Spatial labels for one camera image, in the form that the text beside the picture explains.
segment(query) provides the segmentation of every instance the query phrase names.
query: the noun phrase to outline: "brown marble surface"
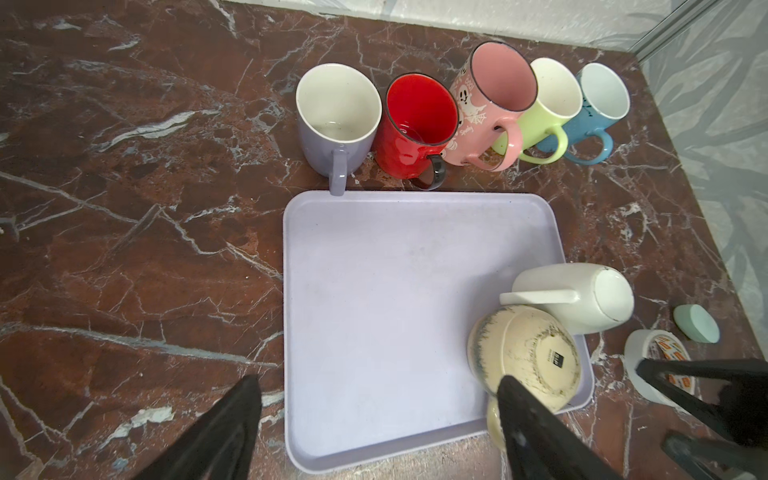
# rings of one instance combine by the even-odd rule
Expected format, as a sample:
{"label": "brown marble surface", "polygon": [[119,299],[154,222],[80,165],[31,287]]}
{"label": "brown marble surface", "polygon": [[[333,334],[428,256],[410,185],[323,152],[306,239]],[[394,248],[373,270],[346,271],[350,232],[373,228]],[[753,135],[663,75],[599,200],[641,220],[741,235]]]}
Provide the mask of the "brown marble surface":
{"label": "brown marble surface", "polygon": [[[251,477],[303,478],[283,443],[281,220],[327,180],[297,143],[296,83],[337,61],[380,91],[407,71],[448,84],[486,37],[216,0],[0,5],[0,478],[127,478],[246,373],[265,392]],[[634,391],[624,341],[682,335],[670,309],[693,302],[723,333],[686,342],[695,359],[760,356],[753,334],[635,60],[508,41],[621,72],[616,151],[449,167],[443,188],[539,194],[569,260],[624,272],[635,315],[588,337],[596,395],[563,420],[625,478],[686,478],[659,443],[707,431]],[[349,188],[404,186],[367,161]],[[483,435],[328,478],[504,475]]]}

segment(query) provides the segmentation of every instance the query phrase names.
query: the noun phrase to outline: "lime green mug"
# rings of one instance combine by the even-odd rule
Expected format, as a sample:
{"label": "lime green mug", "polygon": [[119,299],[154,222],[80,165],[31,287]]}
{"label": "lime green mug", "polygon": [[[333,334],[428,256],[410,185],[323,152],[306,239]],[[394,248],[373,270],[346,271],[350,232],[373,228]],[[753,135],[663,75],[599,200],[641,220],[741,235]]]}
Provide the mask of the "lime green mug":
{"label": "lime green mug", "polygon": [[[558,139],[558,148],[547,158],[521,153],[518,158],[533,164],[550,164],[559,160],[568,149],[568,136],[563,125],[581,110],[581,87],[565,65],[551,58],[537,58],[531,68],[538,82],[536,102],[519,119],[523,133],[523,150],[533,147],[549,135]],[[507,151],[507,134],[503,133],[492,145],[500,155]]]}

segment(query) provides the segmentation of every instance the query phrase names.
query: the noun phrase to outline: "pink mug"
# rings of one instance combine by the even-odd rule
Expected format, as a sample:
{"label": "pink mug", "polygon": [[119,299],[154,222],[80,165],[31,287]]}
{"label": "pink mug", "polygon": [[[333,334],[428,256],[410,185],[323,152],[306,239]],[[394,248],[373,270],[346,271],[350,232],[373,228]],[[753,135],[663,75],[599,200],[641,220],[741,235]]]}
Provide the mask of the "pink mug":
{"label": "pink mug", "polygon": [[[528,61],[511,46],[487,41],[475,48],[450,88],[458,104],[458,130],[442,155],[450,164],[483,170],[510,168],[522,152],[518,118],[536,101],[538,84]],[[507,131],[504,160],[497,166],[480,155]]]}

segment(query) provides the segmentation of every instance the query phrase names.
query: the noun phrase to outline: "tape roll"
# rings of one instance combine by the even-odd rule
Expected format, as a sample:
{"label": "tape roll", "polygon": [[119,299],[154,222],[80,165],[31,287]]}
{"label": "tape roll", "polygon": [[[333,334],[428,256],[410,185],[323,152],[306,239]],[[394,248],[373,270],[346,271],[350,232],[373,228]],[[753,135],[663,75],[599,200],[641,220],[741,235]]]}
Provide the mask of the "tape roll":
{"label": "tape roll", "polygon": [[[654,387],[648,385],[635,369],[642,359],[658,360],[690,360],[688,351],[683,343],[675,335],[665,330],[635,330],[627,338],[624,345],[624,368],[632,386],[645,399],[663,405],[677,406],[675,402],[662,395]],[[670,375],[671,383],[693,395],[696,388],[696,379],[691,376]]]}

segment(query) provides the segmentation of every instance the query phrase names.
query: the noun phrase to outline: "tray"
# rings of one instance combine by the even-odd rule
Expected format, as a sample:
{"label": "tray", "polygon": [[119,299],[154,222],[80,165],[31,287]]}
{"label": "tray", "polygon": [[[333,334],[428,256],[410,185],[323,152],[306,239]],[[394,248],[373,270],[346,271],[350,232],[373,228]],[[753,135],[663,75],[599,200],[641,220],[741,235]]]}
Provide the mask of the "tray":
{"label": "tray", "polygon": [[[565,261],[532,194],[327,191],[283,216],[286,449],[322,473],[485,431],[466,357],[522,270]],[[583,336],[579,390],[594,374]]]}

